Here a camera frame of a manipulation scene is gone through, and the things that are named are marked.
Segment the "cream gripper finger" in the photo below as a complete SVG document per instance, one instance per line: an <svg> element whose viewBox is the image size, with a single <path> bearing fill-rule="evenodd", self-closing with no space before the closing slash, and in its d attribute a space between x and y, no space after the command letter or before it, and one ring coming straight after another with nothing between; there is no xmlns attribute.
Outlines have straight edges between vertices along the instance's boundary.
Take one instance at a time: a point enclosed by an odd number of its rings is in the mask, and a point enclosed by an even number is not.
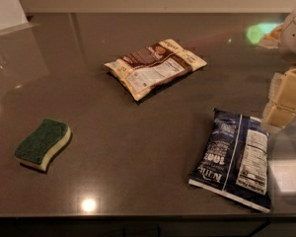
<svg viewBox="0 0 296 237"><path fill-rule="evenodd" d="M273 105L296 111L296 66L291 66L284 74L273 75L268 97Z"/></svg>
<svg viewBox="0 0 296 237"><path fill-rule="evenodd" d="M296 110L269 102L262 113L262 121L272 126L285 127L295 116Z"/></svg>

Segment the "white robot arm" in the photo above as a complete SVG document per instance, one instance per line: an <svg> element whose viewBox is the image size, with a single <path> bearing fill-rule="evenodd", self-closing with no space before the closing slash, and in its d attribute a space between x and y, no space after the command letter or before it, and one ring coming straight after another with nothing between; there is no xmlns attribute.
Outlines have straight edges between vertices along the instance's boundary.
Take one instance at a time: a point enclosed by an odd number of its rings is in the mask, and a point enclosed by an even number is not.
<svg viewBox="0 0 296 237"><path fill-rule="evenodd" d="M296 7L284 20L279 54L290 68L284 74L275 73L270 83L261 121L262 129L269 133L277 133L296 116Z"/></svg>

